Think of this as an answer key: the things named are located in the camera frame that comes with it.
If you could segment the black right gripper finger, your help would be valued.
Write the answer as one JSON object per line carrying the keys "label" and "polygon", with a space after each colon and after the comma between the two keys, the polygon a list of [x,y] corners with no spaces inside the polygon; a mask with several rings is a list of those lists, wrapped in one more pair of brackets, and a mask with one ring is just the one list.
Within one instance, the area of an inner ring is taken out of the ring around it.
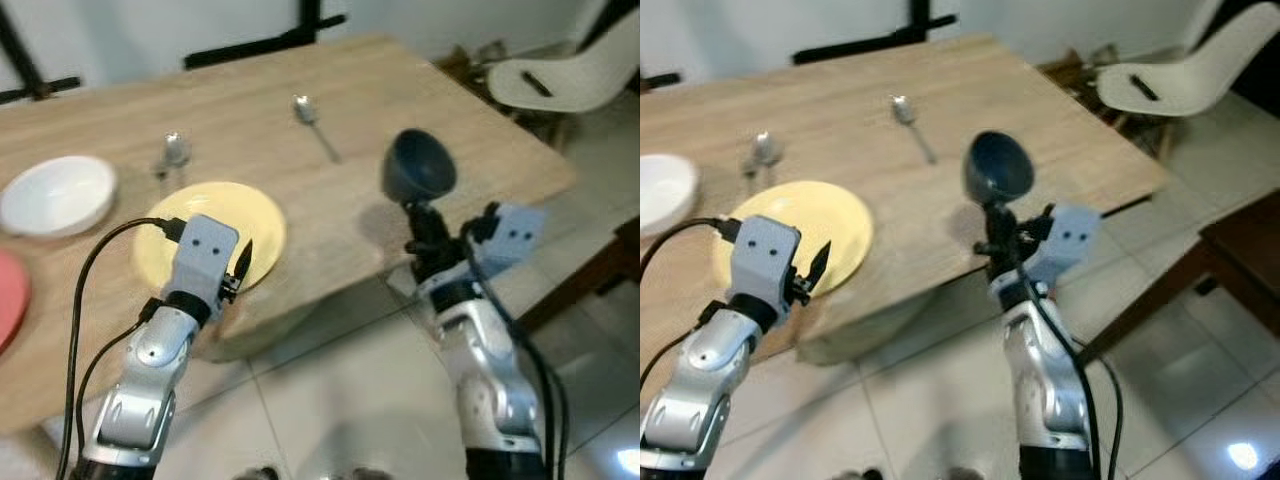
{"label": "black right gripper finger", "polygon": [[413,243],[438,244],[443,242],[443,216],[428,201],[406,202],[404,214],[408,218]]}
{"label": "black right gripper finger", "polygon": [[989,246],[1010,246],[1015,241],[1015,215],[1004,202],[983,204],[986,237]]}

